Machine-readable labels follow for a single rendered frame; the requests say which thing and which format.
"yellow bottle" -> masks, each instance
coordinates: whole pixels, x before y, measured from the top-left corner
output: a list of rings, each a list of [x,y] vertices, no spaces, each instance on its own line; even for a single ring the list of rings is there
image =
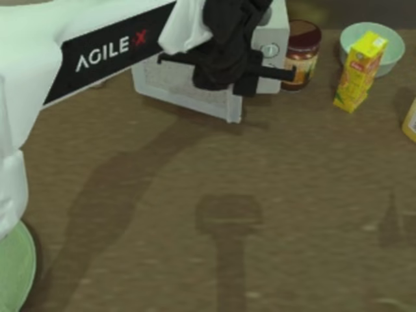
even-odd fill
[[[416,99],[413,100],[408,115],[404,119],[402,130],[410,140],[416,142]]]

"table surface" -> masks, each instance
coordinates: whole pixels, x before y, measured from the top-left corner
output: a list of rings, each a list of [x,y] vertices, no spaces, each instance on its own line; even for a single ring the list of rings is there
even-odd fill
[[[416,31],[400,33],[405,57],[353,115],[332,105],[339,31],[308,88],[246,100],[240,125],[138,96],[129,73],[45,110],[24,147],[41,245],[24,311],[416,304],[416,145],[400,130]]]

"juice box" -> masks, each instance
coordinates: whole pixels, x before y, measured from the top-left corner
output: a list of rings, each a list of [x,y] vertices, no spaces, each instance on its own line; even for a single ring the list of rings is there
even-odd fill
[[[351,113],[368,96],[387,40],[368,31],[350,49],[333,104]]]

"brown jar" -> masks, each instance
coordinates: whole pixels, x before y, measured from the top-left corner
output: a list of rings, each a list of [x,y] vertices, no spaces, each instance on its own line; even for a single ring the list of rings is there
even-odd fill
[[[290,70],[296,66],[296,76],[292,82],[282,81],[281,88],[299,91],[305,88],[313,77],[322,32],[315,24],[300,19],[291,21],[290,28],[285,69]]]

